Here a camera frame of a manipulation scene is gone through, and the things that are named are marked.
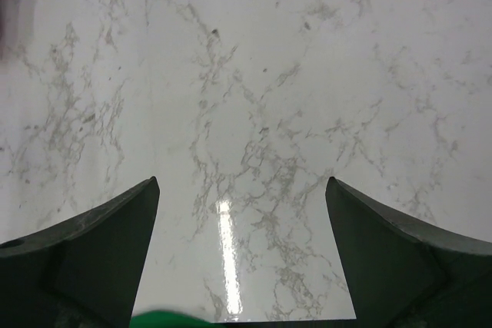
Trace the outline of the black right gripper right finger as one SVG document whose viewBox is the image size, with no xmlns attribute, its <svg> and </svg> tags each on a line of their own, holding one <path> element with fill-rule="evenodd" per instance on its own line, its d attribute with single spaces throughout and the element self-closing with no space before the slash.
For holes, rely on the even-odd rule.
<svg viewBox="0 0 492 328">
<path fill-rule="evenodd" d="M 359 327 L 489 327 L 491 244 L 384 205 L 335 177 L 327 212 Z"/>
</svg>

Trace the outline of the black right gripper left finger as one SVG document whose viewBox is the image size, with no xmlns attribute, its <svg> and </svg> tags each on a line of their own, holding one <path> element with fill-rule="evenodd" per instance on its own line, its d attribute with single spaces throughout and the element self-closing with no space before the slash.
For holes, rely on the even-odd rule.
<svg viewBox="0 0 492 328">
<path fill-rule="evenodd" d="M 3 327 L 127 327 L 158 210 L 155 177 L 1 245 Z"/>
</svg>

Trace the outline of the green t shirt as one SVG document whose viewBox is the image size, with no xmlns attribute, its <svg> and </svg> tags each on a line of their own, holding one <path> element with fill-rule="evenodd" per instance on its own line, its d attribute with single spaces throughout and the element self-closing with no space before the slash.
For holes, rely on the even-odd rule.
<svg viewBox="0 0 492 328">
<path fill-rule="evenodd" d="M 133 316 L 130 328 L 192 328 L 214 327 L 206 320 L 168 310 L 153 310 Z"/>
</svg>

